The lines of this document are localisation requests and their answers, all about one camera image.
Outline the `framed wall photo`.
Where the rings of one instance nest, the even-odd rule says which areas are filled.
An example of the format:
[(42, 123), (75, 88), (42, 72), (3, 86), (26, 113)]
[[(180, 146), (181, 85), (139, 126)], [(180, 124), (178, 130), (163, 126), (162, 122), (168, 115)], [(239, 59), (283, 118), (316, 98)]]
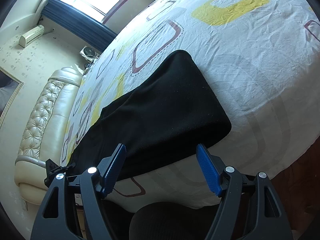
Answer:
[(14, 98), (16, 97), (23, 84), (23, 82), (9, 74), (1, 67), (1, 126), (9, 110), (9, 107), (11, 106)]

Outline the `dark blue curtain left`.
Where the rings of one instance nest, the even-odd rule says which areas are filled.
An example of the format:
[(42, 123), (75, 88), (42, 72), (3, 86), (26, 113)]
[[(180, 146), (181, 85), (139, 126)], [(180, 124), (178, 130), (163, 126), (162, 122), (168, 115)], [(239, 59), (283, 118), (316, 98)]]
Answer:
[(48, 0), (41, 15), (64, 27), (99, 51), (104, 51), (117, 36), (102, 23), (60, 0)]

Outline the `cream tufted leather headboard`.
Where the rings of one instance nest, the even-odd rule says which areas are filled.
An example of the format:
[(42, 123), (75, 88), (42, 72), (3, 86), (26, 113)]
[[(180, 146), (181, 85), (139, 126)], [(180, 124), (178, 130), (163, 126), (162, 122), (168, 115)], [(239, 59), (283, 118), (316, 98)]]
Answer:
[(23, 200), (40, 205), (47, 187), (46, 161), (59, 165), (67, 122), (82, 74), (63, 67), (49, 77), (24, 129), (15, 160), (14, 181)]

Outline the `black pants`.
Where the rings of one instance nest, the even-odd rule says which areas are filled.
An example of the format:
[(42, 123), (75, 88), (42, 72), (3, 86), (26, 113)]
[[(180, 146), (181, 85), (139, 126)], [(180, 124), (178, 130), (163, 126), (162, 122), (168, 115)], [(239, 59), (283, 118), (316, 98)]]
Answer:
[(191, 56), (171, 53), (140, 86), (104, 107), (73, 151), (69, 175), (79, 175), (119, 144), (127, 156), (119, 180), (183, 160), (212, 147), (232, 124)]

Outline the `patterned white bed sheet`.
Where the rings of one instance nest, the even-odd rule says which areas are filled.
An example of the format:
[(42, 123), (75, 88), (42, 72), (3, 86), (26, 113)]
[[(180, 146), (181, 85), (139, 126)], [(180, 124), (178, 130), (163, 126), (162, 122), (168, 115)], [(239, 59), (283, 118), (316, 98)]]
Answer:
[(232, 129), (211, 154), (270, 178), (319, 137), (319, 20), (301, 0), (155, 0), (104, 50), (81, 81), (61, 164), (101, 110), (187, 51)]

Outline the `white box fan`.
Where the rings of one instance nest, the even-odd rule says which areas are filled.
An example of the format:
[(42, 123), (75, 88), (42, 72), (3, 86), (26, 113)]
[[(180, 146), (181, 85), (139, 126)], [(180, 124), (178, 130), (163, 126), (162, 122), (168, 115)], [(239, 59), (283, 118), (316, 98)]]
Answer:
[(100, 56), (93, 48), (88, 46), (84, 46), (84, 48), (80, 50), (80, 55), (89, 63), (92, 63)]

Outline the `white wall air conditioner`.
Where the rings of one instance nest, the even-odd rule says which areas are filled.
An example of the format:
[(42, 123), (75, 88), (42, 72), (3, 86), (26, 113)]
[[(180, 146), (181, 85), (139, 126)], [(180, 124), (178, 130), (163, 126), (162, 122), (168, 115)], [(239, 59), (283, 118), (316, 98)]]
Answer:
[(29, 46), (29, 44), (33, 43), (36, 39), (40, 38), (44, 34), (44, 26), (38, 25), (31, 29), (30, 31), (21, 35), (18, 44), (23, 48)]

